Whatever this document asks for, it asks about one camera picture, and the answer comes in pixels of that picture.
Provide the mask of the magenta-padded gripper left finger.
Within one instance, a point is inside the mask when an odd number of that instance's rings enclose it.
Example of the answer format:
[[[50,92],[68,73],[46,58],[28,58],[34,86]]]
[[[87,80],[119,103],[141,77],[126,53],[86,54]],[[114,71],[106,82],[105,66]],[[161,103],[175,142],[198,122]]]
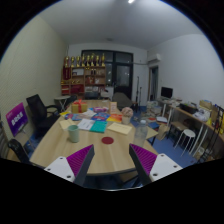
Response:
[[[94,154],[94,145],[91,144],[68,157],[58,157],[45,171],[82,186]]]

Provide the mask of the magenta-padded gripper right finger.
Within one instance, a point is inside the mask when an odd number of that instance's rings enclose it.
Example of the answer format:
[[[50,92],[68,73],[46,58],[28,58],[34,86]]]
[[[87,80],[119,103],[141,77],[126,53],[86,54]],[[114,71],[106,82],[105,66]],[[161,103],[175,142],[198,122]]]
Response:
[[[134,144],[129,145],[129,154],[143,186],[182,169],[166,154],[156,155]]]

